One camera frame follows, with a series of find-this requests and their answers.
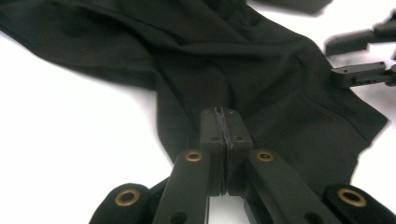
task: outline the rivet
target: rivet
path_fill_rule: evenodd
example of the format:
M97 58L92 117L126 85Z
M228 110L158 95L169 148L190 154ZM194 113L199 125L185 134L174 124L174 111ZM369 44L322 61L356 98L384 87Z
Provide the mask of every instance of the rivet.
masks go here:
M204 155L201 152L192 151L186 155L187 161L200 161Z
M271 154L269 152L261 151L261 152L257 153L257 159L259 161L273 161L274 156L273 156L273 154Z
M116 197L116 204L120 207L130 206L139 201L140 192L137 189L125 189Z
M355 207L364 207L367 205L367 201L364 197L353 189L339 189L337 195L343 202Z

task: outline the black plastic part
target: black plastic part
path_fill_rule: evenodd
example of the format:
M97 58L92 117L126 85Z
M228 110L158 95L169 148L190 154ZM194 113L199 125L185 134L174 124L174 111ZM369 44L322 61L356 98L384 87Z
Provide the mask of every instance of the black plastic part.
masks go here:
M239 113L225 107L208 108L201 113L200 147L212 158L211 196L240 196L245 192L244 161L253 143Z
M203 150L179 154L153 224L205 224L208 219L210 156Z
M325 189L325 202L343 223L395 224L396 216L361 189L350 185L332 185Z
M247 174L245 160L253 149L253 142L238 112L222 108L228 127L229 142L226 151L225 182L229 195L241 196L245 193Z
M379 82L392 82L384 63L367 63L332 69L331 83L334 87L349 88Z
M325 54L332 56L367 49L367 44L375 41L372 30L364 30L349 35L336 35L326 43Z
M124 204L118 205L117 198ZM113 189L94 212L90 224L143 224L150 223L149 190L142 185L125 184Z
M210 154L212 163L210 196L219 196L226 192L224 162L227 146L222 132L226 132L227 128L224 127L224 118L218 114L216 108L208 108L201 113L200 149Z
M247 174L275 224L340 223L317 194L275 152L252 151L248 157Z

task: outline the black fabric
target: black fabric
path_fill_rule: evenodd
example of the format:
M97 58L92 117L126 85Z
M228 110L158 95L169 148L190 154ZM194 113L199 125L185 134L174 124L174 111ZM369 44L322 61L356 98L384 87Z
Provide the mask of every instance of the black fabric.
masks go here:
M3 0L0 28L53 63L155 89L172 160L195 146L202 110L227 106L321 193L349 182L387 121L329 85L313 42L242 0Z

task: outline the white background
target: white background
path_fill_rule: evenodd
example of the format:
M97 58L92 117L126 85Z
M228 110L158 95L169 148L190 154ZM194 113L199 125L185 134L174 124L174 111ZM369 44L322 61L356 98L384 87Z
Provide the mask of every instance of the white background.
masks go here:
M323 49L332 35L371 28L394 0L334 0L315 16L259 1L267 18L313 39ZM331 57L333 66L385 61L395 44ZM396 212L396 88L353 88L389 118L360 156L352 184ZM89 78L38 59L0 33L0 223L83 224L115 187L151 188L172 163L156 135L156 93ZM210 224L248 223L242 199L211 199Z

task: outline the folded fabric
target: folded fabric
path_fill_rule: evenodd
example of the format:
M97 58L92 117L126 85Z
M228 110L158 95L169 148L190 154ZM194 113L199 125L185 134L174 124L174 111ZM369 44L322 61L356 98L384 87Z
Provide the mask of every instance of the folded fabric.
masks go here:
M320 194L349 182L387 122L329 84L312 41L243 0L3 0L0 30L50 62L155 89L172 160L197 147L200 112L226 106L256 147L276 151Z

